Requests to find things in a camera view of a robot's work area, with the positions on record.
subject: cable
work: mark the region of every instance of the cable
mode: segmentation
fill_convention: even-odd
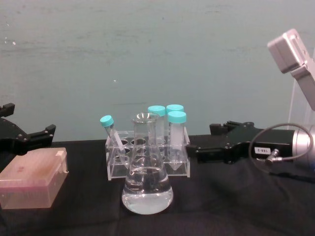
[[[256,168],[258,168],[259,170],[269,174],[270,172],[269,171],[266,171],[262,168],[260,168],[259,166],[256,165],[256,163],[254,162],[253,160],[253,157],[252,157],[252,147],[254,145],[254,142],[256,141],[256,139],[261,136],[262,134],[264,134],[265,132],[269,131],[269,130],[272,130],[274,128],[278,128],[278,127],[282,127],[282,126],[294,126],[294,127],[297,127],[297,128],[300,128],[302,129],[305,133],[307,133],[307,135],[309,136],[310,138],[310,145],[308,146],[307,150],[302,153],[302,154],[299,154],[299,155],[296,155],[296,156],[291,156],[291,157],[283,157],[283,161],[286,161],[286,160],[293,160],[293,159],[296,159],[296,158],[299,158],[301,156],[304,156],[304,155],[307,155],[313,148],[313,136],[312,134],[306,129],[304,128],[303,126],[299,125],[299,124],[295,124],[295,123],[281,123],[281,124],[276,124],[276,125],[273,125],[273,126],[270,126],[262,131],[260,131],[251,141],[250,143],[250,146],[248,148],[248,156],[250,158],[250,160],[252,161],[252,163],[256,166]]]

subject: glass flask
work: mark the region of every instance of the glass flask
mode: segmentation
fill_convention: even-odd
[[[166,209],[173,200],[156,139],[159,115],[139,113],[133,119],[134,144],[122,200],[127,209],[138,214],[155,214]]]

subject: black tablecloth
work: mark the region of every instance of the black tablecloth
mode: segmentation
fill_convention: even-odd
[[[195,144],[215,141],[191,138]],[[124,180],[107,180],[104,141],[53,146],[66,147],[69,169],[53,206],[0,210],[1,236],[315,235],[315,184],[269,176],[249,160],[191,160],[190,178],[170,177],[170,207],[142,216],[124,208]]]

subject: plastic box lid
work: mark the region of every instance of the plastic box lid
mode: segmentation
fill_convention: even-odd
[[[41,148],[16,156],[0,173],[0,189],[46,187],[56,172],[68,172],[65,160],[65,148]]]

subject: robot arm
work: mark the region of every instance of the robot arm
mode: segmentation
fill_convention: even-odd
[[[291,29],[280,37],[268,43],[268,48],[279,70],[290,72],[297,80],[310,107],[315,111],[315,62],[309,56],[298,32]],[[190,156],[195,156],[199,162],[221,160],[233,164],[242,157],[248,157],[249,146],[253,138],[262,131],[254,127],[252,122],[237,123],[228,121],[223,126],[210,125],[211,135],[220,138],[220,144],[215,147],[194,145],[187,146]],[[315,126],[307,127],[309,134],[302,130],[269,130],[259,136],[251,150],[252,156],[270,160],[281,157],[301,155],[296,159],[279,158],[279,162],[293,162],[303,169],[315,170],[315,147],[310,144],[309,135],[315,137]]]
[[[2,118],[12,115],[14,108],[15,105],[12,103],[0,107],[0,153],[24,155],[30,150],[50,146],[56,126],[52,124],[41,132],[27,134],[17,125]]]

